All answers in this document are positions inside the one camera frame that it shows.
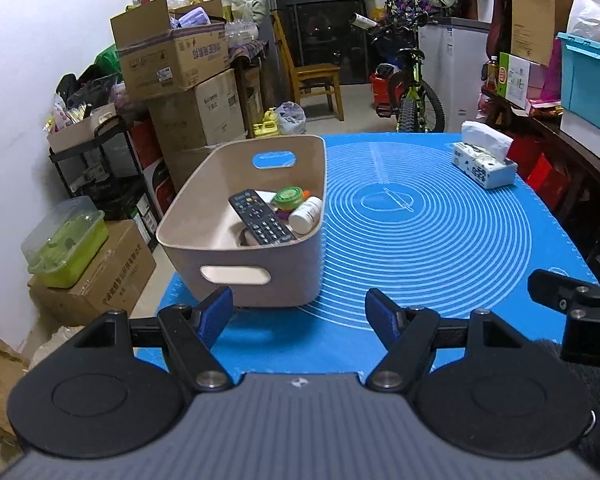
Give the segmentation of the black TV remote control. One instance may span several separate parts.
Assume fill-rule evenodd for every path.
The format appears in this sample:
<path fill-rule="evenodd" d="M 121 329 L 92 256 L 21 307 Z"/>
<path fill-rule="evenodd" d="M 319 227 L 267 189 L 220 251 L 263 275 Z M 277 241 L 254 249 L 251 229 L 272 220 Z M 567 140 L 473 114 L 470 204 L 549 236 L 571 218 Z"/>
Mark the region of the black TV remote control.
<path fill-rule="evenodd" d="M 234 194 L 228 202 L 258 245 L 277 245 L 296 239 L 255 190 Z"/>

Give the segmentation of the wooden chair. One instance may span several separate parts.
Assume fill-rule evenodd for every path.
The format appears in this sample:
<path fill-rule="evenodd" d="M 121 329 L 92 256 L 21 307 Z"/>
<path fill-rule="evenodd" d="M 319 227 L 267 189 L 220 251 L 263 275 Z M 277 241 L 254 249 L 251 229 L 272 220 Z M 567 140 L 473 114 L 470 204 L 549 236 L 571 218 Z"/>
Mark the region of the wooden chair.
<path fill-rule="evenodd" d="M 330 63 L 305 66 L 294 64 L 283 22 L 277 10 L 271 12 L 271 20 L 276 47 L 282 56 L 284 70 L 289 79 L 292 100 L 300 105 L 301 101 L 309 96 L 324 96 L 329 110 L 343 122 L 340 67 Z"/>

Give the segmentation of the cardboard box under green tray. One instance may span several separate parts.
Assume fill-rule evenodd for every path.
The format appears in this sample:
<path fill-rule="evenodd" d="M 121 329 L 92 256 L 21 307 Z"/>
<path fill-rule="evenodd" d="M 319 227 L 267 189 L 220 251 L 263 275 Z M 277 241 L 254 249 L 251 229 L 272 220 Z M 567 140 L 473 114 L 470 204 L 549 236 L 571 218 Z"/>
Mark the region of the cardboard box under green tray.
<path fill-rule="evenodd" d="M 86 325 L 111 310 L 132 312 L 156 263 L 132 220 L 109 222 L 109 238 L 76 284 L 49 288 L 30 278 L 30 293 L 63 326 Z"/>

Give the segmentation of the teal plastic storage crate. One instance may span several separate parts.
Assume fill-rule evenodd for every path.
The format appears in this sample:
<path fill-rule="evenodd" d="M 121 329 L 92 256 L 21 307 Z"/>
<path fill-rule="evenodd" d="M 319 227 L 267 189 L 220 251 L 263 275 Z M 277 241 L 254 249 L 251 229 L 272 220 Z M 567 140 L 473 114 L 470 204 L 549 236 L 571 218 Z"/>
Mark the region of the teal plastic storage crate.
<path fill-rule="evenodd" d="M 562 107 L 600 128 L 600 42 L 560 32 Z"/>

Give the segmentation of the white plastic bag on floor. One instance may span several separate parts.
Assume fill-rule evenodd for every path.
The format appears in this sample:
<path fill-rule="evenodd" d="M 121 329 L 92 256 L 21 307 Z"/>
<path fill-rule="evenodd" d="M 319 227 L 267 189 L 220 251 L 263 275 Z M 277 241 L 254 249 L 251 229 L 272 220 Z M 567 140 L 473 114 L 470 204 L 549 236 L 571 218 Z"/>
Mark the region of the white plastic bag on floor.
<path fill-rule="evenodd" d="M 306 113 L 297 103 L 287 101 L 275 110 L 281 134 L 303 134 L 306 132 Z"/>

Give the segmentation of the green tray with clear lid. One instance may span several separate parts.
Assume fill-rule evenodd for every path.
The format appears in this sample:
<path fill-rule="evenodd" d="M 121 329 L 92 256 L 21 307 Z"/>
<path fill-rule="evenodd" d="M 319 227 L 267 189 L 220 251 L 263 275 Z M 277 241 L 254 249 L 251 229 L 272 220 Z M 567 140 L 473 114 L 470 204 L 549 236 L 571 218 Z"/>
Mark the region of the green tray with clear lid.
<path fill-rule="evenodd" d="M 88 196 L 58 204 L 22 242 L 28 272 L 46 287 L 71 288 L 108 240 L 105 214 Z"/>

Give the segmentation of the plastic bag of wood shavings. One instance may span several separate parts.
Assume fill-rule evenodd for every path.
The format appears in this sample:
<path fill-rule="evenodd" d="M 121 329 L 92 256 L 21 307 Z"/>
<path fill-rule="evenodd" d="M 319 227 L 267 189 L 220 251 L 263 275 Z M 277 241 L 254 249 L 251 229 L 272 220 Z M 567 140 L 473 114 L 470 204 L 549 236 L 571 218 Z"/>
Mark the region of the plastic bag of wood shavings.
<path fill-rule="evenodd" d="M 36 367 L 39 362 L 46 359 L 50 356 L 54 351 L 56 351 L 59 347 L 69 341 L 72 337 L 76 336 L 83 330 L 83 326 L 61 326 L 56 330 L 55 333 L 50 337 L 50 339 L 44 344 L 41 344 L 33 353 L 32 358 L 30 359 L 30 370 L 33 367 Z"/>

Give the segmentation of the tissue box with tissues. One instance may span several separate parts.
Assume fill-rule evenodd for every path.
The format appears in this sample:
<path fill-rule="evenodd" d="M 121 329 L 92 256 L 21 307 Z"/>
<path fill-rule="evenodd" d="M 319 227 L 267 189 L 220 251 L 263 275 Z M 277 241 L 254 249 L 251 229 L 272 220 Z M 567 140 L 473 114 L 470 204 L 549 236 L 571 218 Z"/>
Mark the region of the tissue box with tissues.
<path fill-rule="evenodd" d="M 453 144 L 453 165 L 485 190 L 515 182 L 518 165 L 508 157 L 513 139 L 483 122 L 463 122 Z"/>

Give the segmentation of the tall stacked cardboard boxes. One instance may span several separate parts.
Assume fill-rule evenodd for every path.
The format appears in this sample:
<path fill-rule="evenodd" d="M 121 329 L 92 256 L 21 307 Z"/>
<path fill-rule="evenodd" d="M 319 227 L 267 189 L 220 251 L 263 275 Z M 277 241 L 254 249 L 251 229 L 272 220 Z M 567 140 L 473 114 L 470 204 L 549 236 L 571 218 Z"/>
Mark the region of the tall stacked cardboard boxes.
<path fill-rule="evenodd" d="M 232 68 L 193 89 L 151 100 L 148 110 L 177 191 L 215 148 L 246 137 Z"/>

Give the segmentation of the black metal shelf rack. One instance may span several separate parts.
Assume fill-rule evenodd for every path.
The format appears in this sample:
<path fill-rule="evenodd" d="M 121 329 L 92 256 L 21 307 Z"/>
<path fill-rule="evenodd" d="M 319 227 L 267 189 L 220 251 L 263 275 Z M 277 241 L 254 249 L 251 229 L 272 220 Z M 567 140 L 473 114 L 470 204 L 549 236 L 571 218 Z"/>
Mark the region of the black metal shelf rack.
<path fill-rule="evenodd" d="M 121 116 L 106 119 L 90 140 L 51 150 L 48 158 L 69 197 L 89 197 L 109 222 L 134 221 L 148 247 L 157 246 L 158 210 Z"/>

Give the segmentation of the white pill bottle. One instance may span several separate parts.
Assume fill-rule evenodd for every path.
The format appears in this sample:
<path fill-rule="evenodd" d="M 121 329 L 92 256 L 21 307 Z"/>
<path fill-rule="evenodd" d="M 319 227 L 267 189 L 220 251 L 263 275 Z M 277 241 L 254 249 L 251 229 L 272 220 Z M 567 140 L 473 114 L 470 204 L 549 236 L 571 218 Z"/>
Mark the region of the white pill bottle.
<path fill-rule="evenodd" d="M 322 208 L 322 200 L 310 196 L 289 215 L 288 223 L 291 229 L 299 235 L 309 234 L 321 220 Z"/>

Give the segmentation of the green round ointment tin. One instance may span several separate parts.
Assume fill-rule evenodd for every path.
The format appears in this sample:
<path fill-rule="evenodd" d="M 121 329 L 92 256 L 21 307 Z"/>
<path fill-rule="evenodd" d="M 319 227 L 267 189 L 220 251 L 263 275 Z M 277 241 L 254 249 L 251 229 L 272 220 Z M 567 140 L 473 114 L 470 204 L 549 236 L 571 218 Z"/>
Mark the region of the green round ointment tin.
<path fill-rule="evenodd" d="M 274 207 L 281 211 L 293 211 L 303 202 L 304 193 L 300 186 L 282 188 L 273 197 Z"/>

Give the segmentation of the blue silicone table mat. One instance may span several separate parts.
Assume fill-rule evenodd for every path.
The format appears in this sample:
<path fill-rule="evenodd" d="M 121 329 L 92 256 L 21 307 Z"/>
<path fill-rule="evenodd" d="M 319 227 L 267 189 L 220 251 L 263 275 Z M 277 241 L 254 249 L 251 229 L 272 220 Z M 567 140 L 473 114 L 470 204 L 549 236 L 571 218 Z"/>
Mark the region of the blue silicone table mat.
<path fill-rule="evenodd" d="M 455 136 L 322 136 L 326 197 L 320 294 L 302 307 L 234 313 L 213 346 L 233 378 L 246 373 L 370 374 L 384 346 L 366 321 L 372 288 L 401 307 L 445 318 L 486 309 L 531 339 L 562 339 L 564 318 L 533 302 L 529 275 L 594 281 L 528 184 L 485 190 L 453 165 Z M 175 270 L 162 304 L 198 304 Z"/>

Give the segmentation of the open cardboard box on top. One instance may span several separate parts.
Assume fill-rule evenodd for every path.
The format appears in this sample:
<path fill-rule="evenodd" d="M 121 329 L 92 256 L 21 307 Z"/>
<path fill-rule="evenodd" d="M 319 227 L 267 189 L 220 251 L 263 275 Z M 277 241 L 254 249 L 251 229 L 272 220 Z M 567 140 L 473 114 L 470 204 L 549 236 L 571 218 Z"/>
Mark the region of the open cardboard box on top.
<path fill-rule="evenodd" d="M 230 65 L 220 0 L 171 9 L 152 0 L 110 20 L 126 92 L 147 101 L 194 88 Z"/>

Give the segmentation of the red bucket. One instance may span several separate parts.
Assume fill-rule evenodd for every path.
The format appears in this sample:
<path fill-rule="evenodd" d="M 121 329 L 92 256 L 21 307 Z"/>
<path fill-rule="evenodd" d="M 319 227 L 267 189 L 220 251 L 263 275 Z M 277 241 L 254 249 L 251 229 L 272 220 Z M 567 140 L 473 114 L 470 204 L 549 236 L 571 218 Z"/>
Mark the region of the red bucket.
<path fill-rule="evenodd" d="M 402 70 L 394 64 L 380 63 L 370 75 L 370 85 L 376 114 L 382 118 L 396 114 L 404 93 Z"/>

